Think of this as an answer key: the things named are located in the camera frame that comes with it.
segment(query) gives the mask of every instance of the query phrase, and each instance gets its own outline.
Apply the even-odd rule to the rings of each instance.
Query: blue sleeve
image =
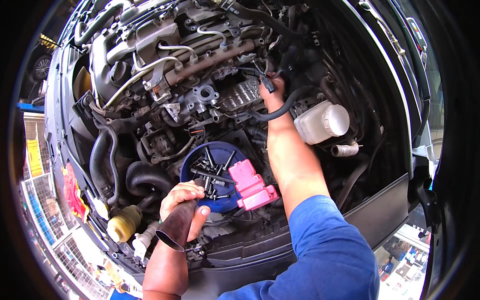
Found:
[[[275,281],[252,283],[219,299],[377,299],[375,256],[332,199],[317,195],[303,201],[289,226],[298,261]]]

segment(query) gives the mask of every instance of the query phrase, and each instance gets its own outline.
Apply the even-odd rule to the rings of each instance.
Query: brake fluid reservoir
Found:
[[[350,118],[343,106],[333,105],[327,100],[299,115],[294,123],[301,139],[307,144],[313,145],[332,136],[341,136],[347,133]]]
[[[108,221],[107,233],[114,242],[126,242],[135,233],[141,219],[136,205],[127,206]]]

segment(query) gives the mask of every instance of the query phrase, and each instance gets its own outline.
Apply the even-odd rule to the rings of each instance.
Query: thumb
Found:
[[[194,240],[200,234],[202,226],[207,220],[207,216],[210,213],[210,208],[206,205],[200,206],[193,215],[192,225],[190,226],[190,232],[188,233],[187,241]]]

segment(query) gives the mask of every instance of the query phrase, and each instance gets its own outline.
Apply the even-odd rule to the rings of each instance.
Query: hand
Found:
[[[180,182],[168,193],[163,199],[160,207],[160,218],[162,221],[170,215],[173,208],[183,201],[189,201],[193,199],[202,199],[205,197],[205,190],[203,187],[198,186],[193,180],[189,182]],[[194,240],[198,237],[202,226],[207,220],[207,216],[210,213],[208,206],[200,206],[196,211],[192,219],[192,225],[190,226],[190,232],[188,233],[187,241]]]
[[[275,86],[275,91],[270,93],[263,82],[260,82],[260,97],[264,100],[264,104],[267,107],[268,111],[277,110],[280,106],[283,105],[283,94],[285,93],[285,81],[283,81],[282,77],[277,77],[271,79],[271,77],[275,73],[268,72],[267,76],[270,78],[270,81]]]

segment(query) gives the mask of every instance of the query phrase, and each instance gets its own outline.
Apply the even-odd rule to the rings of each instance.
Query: wheel rim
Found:
[[[35,67],[35,74],[37,75],[38,78],[45,78],[48,73],[48,69],[50,68],[50,60],[49,59],[43,59],[38,62],[38,64]]]

